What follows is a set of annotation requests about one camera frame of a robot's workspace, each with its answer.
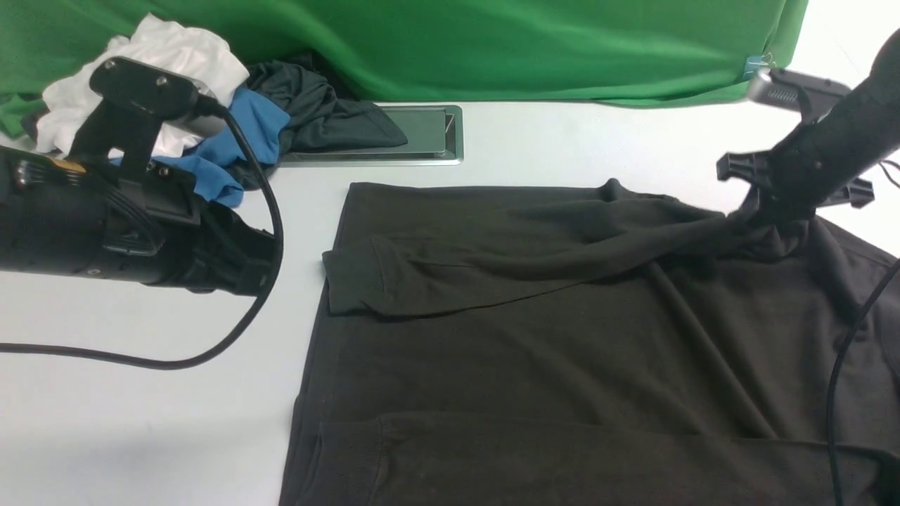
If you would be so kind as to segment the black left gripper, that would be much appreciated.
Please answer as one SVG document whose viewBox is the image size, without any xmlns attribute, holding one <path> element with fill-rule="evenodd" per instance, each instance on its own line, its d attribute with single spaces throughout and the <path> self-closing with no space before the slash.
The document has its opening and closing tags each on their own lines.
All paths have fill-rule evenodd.
<svg viewBox="0 0 900 506">
<path fill-rule="evenodd" d="M 194 195 L 192 183 L 147 179 L 141 222 L 116 233 L 116 278 L 191 292 L 258 296 L 276 281 L 276 237 Z"/>
</svg>

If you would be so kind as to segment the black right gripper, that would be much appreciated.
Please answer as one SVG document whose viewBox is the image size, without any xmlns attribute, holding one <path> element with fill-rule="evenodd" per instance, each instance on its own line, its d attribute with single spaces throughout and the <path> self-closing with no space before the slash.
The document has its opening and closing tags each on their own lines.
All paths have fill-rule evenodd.
<svg viewBox="0 0 900 506">
<path fill-rule="evenodd" d="M 815 124 L 802 124 L 773 148 L 727 153 L 720 181 L 751 186 L 748 205 L 759 220 L 793 220 L 823 206 L 861 208 L 874 200 L 861 174 L 899 146 L 899 35 L 882 46 L 865 78 Z"/>
</svg>

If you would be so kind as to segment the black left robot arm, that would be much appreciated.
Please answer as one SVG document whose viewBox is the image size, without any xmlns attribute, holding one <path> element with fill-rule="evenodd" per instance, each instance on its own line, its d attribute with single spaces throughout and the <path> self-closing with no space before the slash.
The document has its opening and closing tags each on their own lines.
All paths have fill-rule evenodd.
<svg viewBox="0 0 900 506">
<path fill-rule="evenodd" d="M 137 188 L 103 158 L 78 163 L 2 148 L 5 272 L 257 296 L 276 277 L 276 237 L 151 162 Z"/>
</svg>

